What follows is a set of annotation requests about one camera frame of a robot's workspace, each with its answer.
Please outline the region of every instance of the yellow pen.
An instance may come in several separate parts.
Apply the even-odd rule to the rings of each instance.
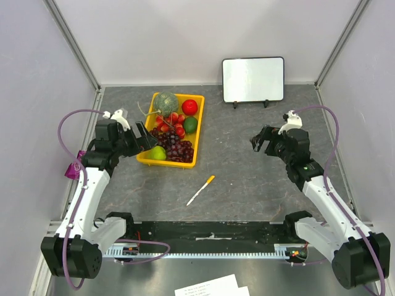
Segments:
[[[190,205],[191,202],[193,202],[193,200],[195,199],[195,197],[197,197],[197,196],[199,195],[199,193],[200,193],[204,188],[206,188],[206,186],[207,186],[208,184],[210,184],[211,181],[212,181],[214,178],[215,178],[215,176],[211,176],[211,177],[207,180],[207,182],[205,183],[205,185],[203,185],[203,187],[201,187],[201,188],[199,189],[199,191],[197,191],[197,193],[195,193],[195,195],[192,196],[192,198],[189,200],[189,202],[186,204],[186,206]]]

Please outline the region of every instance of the paper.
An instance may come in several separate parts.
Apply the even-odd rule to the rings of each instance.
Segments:
[[[249,294],[235,294],[238,290],[239,287],[237,285],[236,277],[232,274],[231,276],[224,276],[219,279],[213,279],[212,281],[202,282],[201,284],[178,289],[174,292],[175,296],[249,296]]]
[[[237,291],[233,293],[232,296],[249,296],[248,287],[237,289]]]

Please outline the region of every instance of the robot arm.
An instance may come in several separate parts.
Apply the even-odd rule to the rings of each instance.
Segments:
[[[268,141],[265,153],[276,156],[286,164],[288,178],[308,197],[330,226],[324,227],[306,211],[285,217],[288,234],[304,239],[331,262],[333,272],[346,289],[379,280],[378,271],[363,238],[355,227],[359,227],[371,243],[383,274],[389,274],[390,243],[383,233],[373,233],[349,209],[328,179],[333,200],[326,191],[323,168],[310,157],[308,132],[301,129],[302,121],[293,111],[284,114],[286,124],[281,128],[264,126],[251,139],[254,151],[260,151],[264,141]],[[349,218],[339,208],[342,206]]]
[[[74,222],[70,225],[70,216],[77,206],[83,181],[86,176],[80,173],[80,180],[66,217],[54,237],[45,237],[41,251],[51,273],[64,276],[62,263],[62,245],[67,226],[71,226],[67,265],[73,278],[92,279],[101,267],[102,254],[128,230],[133,224],[130,213],[110,213],[99,229],[92,231],[92,223],[99,201],[109,183],[119,157],[131,157],[152,149],[157,139],[150,135],[142,122],[136,125],[141,137],[137,138],[126,120],[127,112],[120,109],[110,114],[105,112],[104,119],[95,126],[95,138],[90,142],[88,151],[81,162],[86,168],[87,185],[78,206]]]

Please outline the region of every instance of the small whiteboard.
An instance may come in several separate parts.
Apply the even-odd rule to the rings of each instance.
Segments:
[[[284,98],[284,59],[225,59],[222,84],[226,103],[280,101]]]

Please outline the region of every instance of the white backdrop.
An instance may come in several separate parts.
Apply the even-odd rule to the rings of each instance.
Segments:
[[[395,283],[395,2],[371,1],[321,89],[340,122],[344,170],[359,213],[391,241]]]
[[[43,1],[0,1],[0,40],[0,295],[22,296],[69,183],[57,125],[66,113],[92,107],[95,92]],[[65,123],[73,153],[87,119]]]
[[[221,82],[229,57],[283,56],[315,81],[358,0],[56,0],[102,84]]]

